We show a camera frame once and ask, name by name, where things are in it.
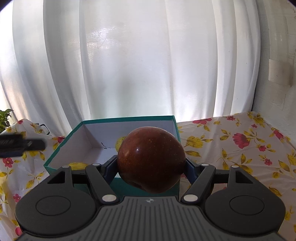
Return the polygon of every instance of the gray ridged plate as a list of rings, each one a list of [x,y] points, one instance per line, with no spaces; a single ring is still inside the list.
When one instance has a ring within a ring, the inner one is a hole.
[[[50,239],[24,234],[18,240],[284,241],[276,233],[256,238],[223,233],[204,218],[198,207],[183,205],[175,197],[125,197],[117,205],[103,207],[88,227],[75,234]]]

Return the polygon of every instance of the floral tablecloth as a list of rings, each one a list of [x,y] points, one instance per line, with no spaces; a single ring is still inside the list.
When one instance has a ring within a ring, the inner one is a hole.
[[[217,169],[238,165],[280,197],[286,216],[279,234],[296,240],[296,150],[289,137],[255,112],[178,123],[189,160]],[[181,178],[180,195],[190,186]],[[215,184],[214,190],[226,184]]]
[[[45,161],[64,137],[46,135],[41,126],[29,120],[19,120],[1,134],[20,133],[25,138],[42,138],[44,151],[27,151],[22,157],[0,159],[0,240],[12,241],[22,231],[15,219],[16,203],[43,179],[48,177]]]

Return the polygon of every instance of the green box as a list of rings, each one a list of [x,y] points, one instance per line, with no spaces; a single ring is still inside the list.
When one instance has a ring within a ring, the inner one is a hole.
[[[57,147],[44,167],[49,174],[52,174],[59,167],[72,162],[103,164],[113,155],[117,155],[115,145],[119,138],[127,136],[132,130],[142,126],[162,128],[180,141],[173,115],[84,120]],[[77,184],[75,187],[88,192],[83,184]],[[164,193],[150,194],[128,185],[119,174],[111,182],[110,187],[120,198],[123,196],[178,196],[179,194],[179,182]]]

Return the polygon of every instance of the wall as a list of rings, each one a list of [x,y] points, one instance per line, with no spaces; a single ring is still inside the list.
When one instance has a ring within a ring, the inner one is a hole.
[[[253,103],[267,122],[296,143],[296,8],[287,0],[256,0],[261,56]],[[291,87],[268,80],[269,59],[288,62]]]

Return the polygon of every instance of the sheer curtain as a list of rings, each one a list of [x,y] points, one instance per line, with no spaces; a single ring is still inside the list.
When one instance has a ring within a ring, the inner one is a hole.
[[[86,119],[252,106],[255,0],[14,0],[0,33],[0,109],[56,135]]]

